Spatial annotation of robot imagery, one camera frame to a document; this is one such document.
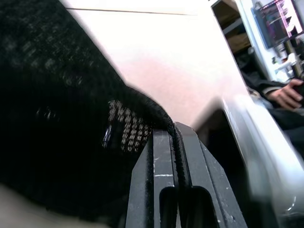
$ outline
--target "person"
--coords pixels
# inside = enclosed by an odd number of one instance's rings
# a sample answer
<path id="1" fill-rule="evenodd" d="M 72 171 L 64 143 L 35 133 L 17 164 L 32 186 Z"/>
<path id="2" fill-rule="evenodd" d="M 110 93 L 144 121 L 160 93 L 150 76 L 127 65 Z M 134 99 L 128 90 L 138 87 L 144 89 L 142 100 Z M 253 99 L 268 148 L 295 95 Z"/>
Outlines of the person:
<path id="1" fill-rule="evenodd" d="M 300 103 L 303 96 L 295 90 L 295 86 L 301 86 L 304 82 L 292 79 L 283 84 L 262 79 L 256 71 L 241 73 L 249 91 L 258 92 L 269 113 L 304 157 L 304 109 Z"/>

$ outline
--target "computer screen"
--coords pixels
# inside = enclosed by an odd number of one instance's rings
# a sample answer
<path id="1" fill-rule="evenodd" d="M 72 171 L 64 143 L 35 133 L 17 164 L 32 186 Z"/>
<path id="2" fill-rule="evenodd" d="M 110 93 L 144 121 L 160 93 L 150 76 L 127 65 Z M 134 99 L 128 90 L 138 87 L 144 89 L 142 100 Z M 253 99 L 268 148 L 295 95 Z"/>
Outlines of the computer screen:
<path id="1" fill-rule="evenodd" d="M 273 45 L 279 45 L 304 32 L 293 0 L 275 0 L 262 7 L 259 14 Z"/>

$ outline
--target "black knit fabric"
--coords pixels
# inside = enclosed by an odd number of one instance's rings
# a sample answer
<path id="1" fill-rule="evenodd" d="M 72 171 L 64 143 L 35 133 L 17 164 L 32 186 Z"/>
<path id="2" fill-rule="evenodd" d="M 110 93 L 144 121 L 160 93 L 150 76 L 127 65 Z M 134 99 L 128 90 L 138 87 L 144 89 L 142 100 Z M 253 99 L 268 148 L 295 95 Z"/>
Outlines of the black knit fabric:
<path id="1" fill-rule="evenodd" d="M 90 220 L 117 220 L 151 130 L 174 134 L 57 0 L 0 1 L 0 103 L 0 181 Z"/>

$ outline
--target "white surface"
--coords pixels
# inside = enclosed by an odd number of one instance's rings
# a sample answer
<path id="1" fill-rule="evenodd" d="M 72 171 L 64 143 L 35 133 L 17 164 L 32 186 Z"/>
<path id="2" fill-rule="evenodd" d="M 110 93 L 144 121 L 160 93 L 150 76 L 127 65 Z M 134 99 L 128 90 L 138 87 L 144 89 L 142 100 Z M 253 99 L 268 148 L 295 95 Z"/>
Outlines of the white surface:
<path id="1" fill-rule="evenodd" d="M 247 94 L 211 8 L 200 16 L 70 10 L 126 83 L 194 126 L 214 98 Z"/>
<path id="2" fill-rule="evenodd" d="M 199 0 L 61 0 L 68 8 L 196 15 Z"/>

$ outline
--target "human hand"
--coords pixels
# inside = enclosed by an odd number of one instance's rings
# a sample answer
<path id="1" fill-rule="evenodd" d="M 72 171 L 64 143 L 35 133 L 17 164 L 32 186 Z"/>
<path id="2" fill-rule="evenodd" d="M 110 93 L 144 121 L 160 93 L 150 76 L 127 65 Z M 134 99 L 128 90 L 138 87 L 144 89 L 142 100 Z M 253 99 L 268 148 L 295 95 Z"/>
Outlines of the human hand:
<path id="1" fill-rule="evenodd" d="M 303 97 L 298 94 L 293 87 L 300 86 L 303 81 L 298 79 L 292 79 L 286 86 L 281 89 L 270 92 L 267 95 L 267 98 L 271 101 L 277 102 L 283 108 L 288 110 L 294 110 L 295 108 L 301 107 L 299 101 L 303 99 Z"/>

